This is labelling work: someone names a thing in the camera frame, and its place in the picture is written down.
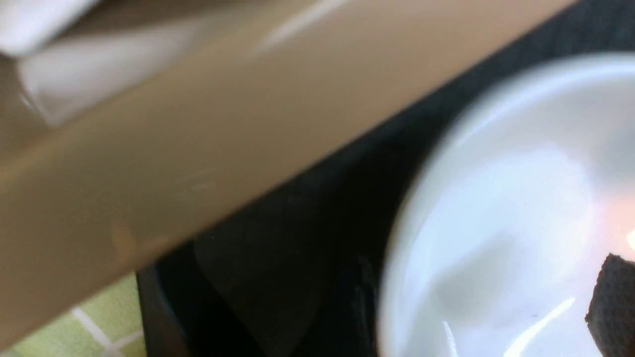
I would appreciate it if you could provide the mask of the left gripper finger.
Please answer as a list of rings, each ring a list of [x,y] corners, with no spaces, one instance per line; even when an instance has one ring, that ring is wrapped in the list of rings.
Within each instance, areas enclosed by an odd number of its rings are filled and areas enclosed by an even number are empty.
[[[609,254],[601,266],[585,321],[603,357],[635,355],[635,266]]]

